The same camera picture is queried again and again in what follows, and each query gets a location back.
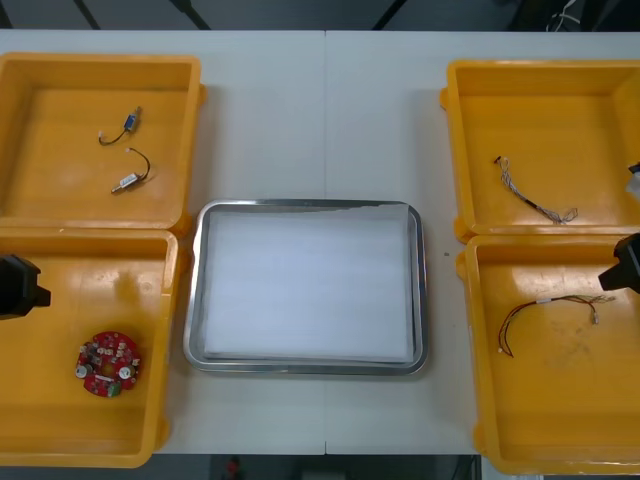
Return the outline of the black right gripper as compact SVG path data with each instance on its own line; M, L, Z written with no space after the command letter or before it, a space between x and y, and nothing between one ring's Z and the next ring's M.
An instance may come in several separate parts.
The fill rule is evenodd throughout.
M639 234L633 234L620 240L615 247L614 256L618 264L598 276L604 291L639 288Z

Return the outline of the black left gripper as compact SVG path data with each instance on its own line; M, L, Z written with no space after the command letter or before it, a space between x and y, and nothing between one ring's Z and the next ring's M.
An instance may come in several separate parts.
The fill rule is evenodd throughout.
M1 257L1 319L26 316L51 305L51 292L38 285L41 270L16 255Z

